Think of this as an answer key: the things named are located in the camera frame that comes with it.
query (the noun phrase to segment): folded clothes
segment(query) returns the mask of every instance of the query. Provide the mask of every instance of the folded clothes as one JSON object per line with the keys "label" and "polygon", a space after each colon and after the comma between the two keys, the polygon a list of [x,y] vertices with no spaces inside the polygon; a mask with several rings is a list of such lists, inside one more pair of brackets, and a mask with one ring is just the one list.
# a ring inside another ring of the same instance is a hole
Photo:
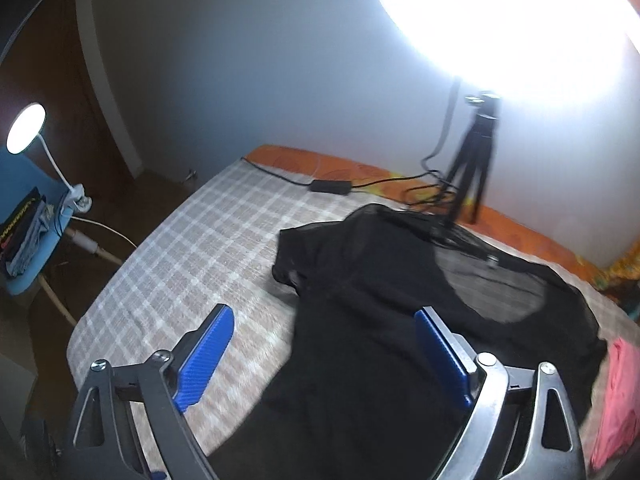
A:
{"label": "folded clothes", "polygon": [[618,338],[609,346],[604,412],[591,454],[594,470],[626,452],[640,434],[640,348]]}
{"label": "folded clothes", "polygon": [[20,276],[27,269],[33,255],[38,251],[40,237],[49,231],[49,222],[52,218],[53,206],[47,206],[44,200],[40,200],[33,219],[27,228],[22,243],[18,247],[15,256],[6,260],[6,273],[14,278]]}
{"label": "folded clothes", "polygon": [[38,188],[34,187],[0,226],[0,257],[3,260],[14,257],[41,200]]}

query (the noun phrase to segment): white lamp neck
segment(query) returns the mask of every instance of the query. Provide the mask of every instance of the white lamp neck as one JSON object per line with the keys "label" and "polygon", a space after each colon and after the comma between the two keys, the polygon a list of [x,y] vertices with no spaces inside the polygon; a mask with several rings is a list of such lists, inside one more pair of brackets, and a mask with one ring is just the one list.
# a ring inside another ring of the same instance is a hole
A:
{"label": "white lamp neck", "polygon": [[62,179],[62,182],[64,182],[65,185],[69,188],[69,190],[73,191],[74,188],[71,186],[71,184],[68,183],[65,176],[62,174],[62,171],[60,171],[60,168],[56,164],[56,161],[53,160],[53,157],[51,156],[51,152],[49,151],[49,148],[47,147],[47,143],[44,141],[44,138],[40,134],[38,134],[38,138],[40,139],[40,142],[42,143],[42,147],[44,148],[45,153],[47,153],[47,156],[49,157],[49,160],[51,161],[51,165],[53,166],[54,170],[56,170],[56,173],[58,174],[60,179]]}

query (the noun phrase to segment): black shirt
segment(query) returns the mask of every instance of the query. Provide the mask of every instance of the black shirt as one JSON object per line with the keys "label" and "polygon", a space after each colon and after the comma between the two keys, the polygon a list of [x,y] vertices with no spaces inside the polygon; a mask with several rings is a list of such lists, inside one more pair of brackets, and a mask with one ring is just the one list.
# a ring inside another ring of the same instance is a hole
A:
{"label": "black shirt", "polygon": [[[273,275],[300,297],[291,355],[210,456],[221,480],[428,478],[463,413],[444,397],[416,344],[413,315],[422,306],[505,365],[555,364],[577,420],[584,419],[606,353],[584,298],[548,267],[493,249],[495,272],[486,266],[485,276],[467,279],[468,262],[443,270],[442,251],[451,250],[434,244],[434,222],[368,205],[342,222],[280,232]],[[464,258],[484,265],[483,243],[467,238]],[[478,279],[488,285],[484,308],[475,310],[461,297],[473,299]],[[463,290],[463,282],[472,288]],[[487,294],[496,290],[508,291],[498,303],[513,297],[530,308],[508,322],[492,319]]]}

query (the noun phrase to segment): mattress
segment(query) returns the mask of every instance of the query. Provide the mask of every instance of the mattress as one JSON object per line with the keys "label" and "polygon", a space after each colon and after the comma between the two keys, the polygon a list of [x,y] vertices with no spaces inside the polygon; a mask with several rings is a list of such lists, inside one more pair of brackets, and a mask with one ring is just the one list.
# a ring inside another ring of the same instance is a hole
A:
{"label": "mattress", "polygon": [[[282,171],[289,178],[309,177]],[[280,229],[336,221],[376,202],[397,202],[364,192],[335,196],[308,192],[237,161],[191,196],[118,270],[78,322],[67,348],[77,386],[92,361],[113,366],[145,360],[172,348],[217,303],[231,306],[236,330],[202,400],[186,412],[207,454],[221,444],[256,403],[289,354],[297,296],[271,277]],[[554,262],[521,253],[482,233],[487,242],[526,260],[548,263],[586,298],[600,336],[622,336],[640,346],[640,329],[587,282]],[[580,436],[589,456],[598,429],[608,363],[593,388],[593,407]],[[163,469],[141,405],[133,404],[140,441],[152,470]]]}

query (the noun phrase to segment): blue chair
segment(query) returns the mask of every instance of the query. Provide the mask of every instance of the blue chair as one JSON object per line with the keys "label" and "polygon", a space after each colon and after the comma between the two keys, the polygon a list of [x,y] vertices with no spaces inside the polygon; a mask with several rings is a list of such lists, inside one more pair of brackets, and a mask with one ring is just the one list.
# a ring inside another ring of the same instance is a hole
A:
{"label": "blue chair", "polygon": [[[6,220],[14,208],[33,187],[37,187],[38,191],[46,197],[47,203],[55,204],[56,206],[68,191],[65,184],[59,180],[53,180],[26,156],[12,155],[3,144],[0,147],[0,222]],[[12,296],[24,292],[34,280],[38,280],[62,315],[65,316],[71,325],[75,326],[76,320],[64,307],[49,286],[49,283],[47,283],[44,276],[40,273],[42,267],[44,267],[51,256],[53,249],[56,248],[56,245],[60,241],[60,233],[64,232],[72,213],[72,209],[67,207],[60,212],[58,218],[51,219],[49,231],[40,238],[38,251],[31,260],[25,273],[11,279],[7,278],[1,272],[0,276],[2,276],[3,280],[2,285]]]}

